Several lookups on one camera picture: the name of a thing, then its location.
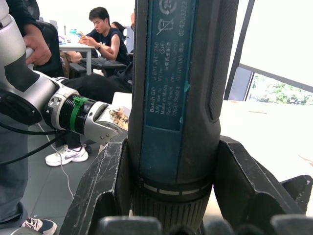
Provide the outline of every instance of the white table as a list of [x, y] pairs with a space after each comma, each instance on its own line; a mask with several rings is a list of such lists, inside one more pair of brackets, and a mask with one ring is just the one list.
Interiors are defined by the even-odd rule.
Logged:
[[61, 44], [60, 50], [61, 51], [79, 51], [79, 52], [87, 52], [87, 75], [91, 74], [91, 49], [94, 47], [87, 46], [80, 43], [67, 43], [67, 44]]

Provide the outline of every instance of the green ring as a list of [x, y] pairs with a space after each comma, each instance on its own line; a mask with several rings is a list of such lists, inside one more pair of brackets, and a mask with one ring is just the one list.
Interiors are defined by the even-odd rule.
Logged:
[[75, 121], [76, 121], [76, 117], [77, 114], [80, 110], [80, 108], [84, 105], [84, 102], [88, 100], [88, 98], [85, 97], [74, 97], [73, 101], [75, 103], [75, 106], [72, 110], [72, 114], [70, 115], [70, 122], [69, 122], [69, 127], [72, 131], [75, 131]]

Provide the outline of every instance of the black cable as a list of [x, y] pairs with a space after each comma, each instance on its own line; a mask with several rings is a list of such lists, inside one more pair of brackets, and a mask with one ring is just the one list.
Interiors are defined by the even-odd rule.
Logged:
[[25, 135], [32, 135], [32, 136], [55, 135], [55, 134], [61, 134], [61, 133], [67, 132], [67, 131], [45, 131], [45, 132], [41, 132], [41, 131], [25, 131], [25, 130], [16, 129], [16, 128], [12, 127], [12, 126], [5, 125], [2, 122], [0, 122], [0, 126], [3, 127], [4, 129], [9, 130], [9, 131], [14, 131], [14, 132], [17, 132], [17, 133], [21, 133], [21, 134], [25, 134]]
[[28, 158], [29, 156], [35, 154], [35, 153], [38, 153], [39, 151], [43, 150], [44, 148], [47, 148], [48, 146], [50, 146], [51, 144], [53, 144], [55, 141], [57, 141], [58, 139], [62, 138], [64, 135], [67, 134], [67, 131], [61, 135], [59, 135], [58, 137], [54, 138], [53, 140], [49, 141], [48, 143], [45, 143], [44, 145], [40, 146], [39, 148], [36, 148], [35, 150], [19, 157], [19, 158], [15, 158], [13, 160], [9, 160], [9, 161], [5, 161], [5, 162], [0, 162], [0, 165], [8, 165], [8, 164], [11, 164], [11, 163], [14, 163], [14, 162], [17, 162], [19, 160], [22, 160], [24, 158]]

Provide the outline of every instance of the white cable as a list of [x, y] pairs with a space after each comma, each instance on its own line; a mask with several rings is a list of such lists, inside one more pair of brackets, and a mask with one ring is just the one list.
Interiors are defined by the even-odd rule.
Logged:
[[[45, 130], [41, 127], [40, 123], [37, 123], [37, 124], [38, 124], [39, 128], [40, 128], [43, 132], [45, 132]], [[61, 155], [61, 153], [60, 153], [58, 150], [56, 150], [55, 147], [53, 147], [53, 145], [50, 145], [50, 146], [51, 146], [51, 148], [53, 148], [54, 151], [56, 151], [56, 152], [60, 155], [60, 159], [61, 159], [61, 169], [62, 169], [63, 173], [67, 176], [67, 187], [68, 187], [68, 190], [69, 190], [70, 194], [72, 195], [72, 198], [74, 199], [74, 194], [72, 193], [72, 190], [70, 190], [70, 186], [69, 186], [69, 177], [68, 177], [68, 174], [67, 174], [67, 173], [64, 171], [64, 169], [63, 169], [63, 165], [62, 165], [62, 155]]]

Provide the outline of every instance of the blue label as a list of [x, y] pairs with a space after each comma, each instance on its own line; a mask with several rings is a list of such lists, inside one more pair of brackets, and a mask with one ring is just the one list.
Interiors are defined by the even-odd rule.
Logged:
[[150, 0], [141, 171], [174, 181], [179, 163], [196, 0]]

